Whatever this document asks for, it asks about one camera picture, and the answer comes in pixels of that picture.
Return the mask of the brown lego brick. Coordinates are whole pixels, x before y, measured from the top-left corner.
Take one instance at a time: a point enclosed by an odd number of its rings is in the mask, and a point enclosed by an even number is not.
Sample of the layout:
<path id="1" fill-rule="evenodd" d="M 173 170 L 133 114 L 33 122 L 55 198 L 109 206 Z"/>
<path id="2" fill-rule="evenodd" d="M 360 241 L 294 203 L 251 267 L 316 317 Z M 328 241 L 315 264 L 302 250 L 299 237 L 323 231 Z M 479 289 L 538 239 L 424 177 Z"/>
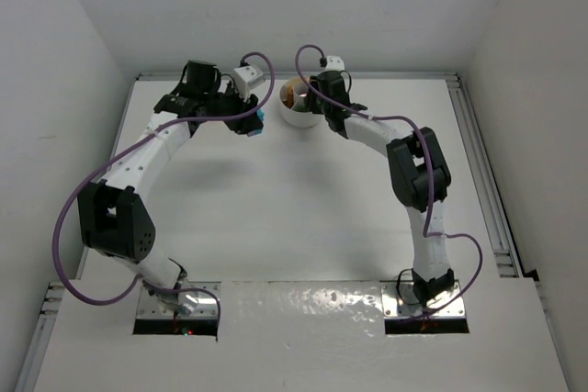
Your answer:
<path id="1" fill-rule="evenodd" d="M 287 108 L 293 108 L 296 104 L 295 85 L 290 84 L 286 87 L 284 104 Z"/>

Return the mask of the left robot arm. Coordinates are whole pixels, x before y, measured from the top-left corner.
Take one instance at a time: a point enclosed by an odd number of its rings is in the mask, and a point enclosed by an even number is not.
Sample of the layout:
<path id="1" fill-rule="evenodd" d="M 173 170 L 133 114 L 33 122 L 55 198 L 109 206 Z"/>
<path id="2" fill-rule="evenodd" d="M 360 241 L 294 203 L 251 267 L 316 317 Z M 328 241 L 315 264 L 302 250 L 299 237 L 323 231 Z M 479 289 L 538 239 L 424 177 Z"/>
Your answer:
<path id="1" fill-rule="evenodd" d="M 140 275 L 167 303 L 175 301 L 186 272 L 155 243 L 146 207 L 155 180 L 202 120 L 217 118 L 239 135 L 252 136 L 263 128 L 253 93 L 265 80 L 262 71 L 242 63 L 227 84 L 221 78 L 213 64 L 188 62 L 178 85 L 154 106 L 141 147 L 117 160 L 77 197 L 83 244 Z"/>

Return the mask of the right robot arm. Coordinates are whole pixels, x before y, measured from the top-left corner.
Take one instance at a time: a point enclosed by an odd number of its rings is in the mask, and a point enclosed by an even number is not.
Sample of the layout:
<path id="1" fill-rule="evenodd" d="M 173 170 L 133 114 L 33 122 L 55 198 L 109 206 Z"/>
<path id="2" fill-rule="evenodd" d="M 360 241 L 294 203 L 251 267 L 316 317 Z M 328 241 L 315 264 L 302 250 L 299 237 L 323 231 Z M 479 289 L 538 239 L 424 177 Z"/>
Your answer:
<path id="1" fill-rule="evenodd" d="M 443 221 L 451 174 L 435 132 L 423 127 L 405 135 L 390 123 L 368 118 L 366 106 L 350 101 L 337 71 L 313 75 L 310 86 L 305 103 L 312 113 L 324 116 L 341 137 L 388 160 L 392 190 L 407 209 L 413 236 L 413 294 L 425 307 L 455 282 Z"/>

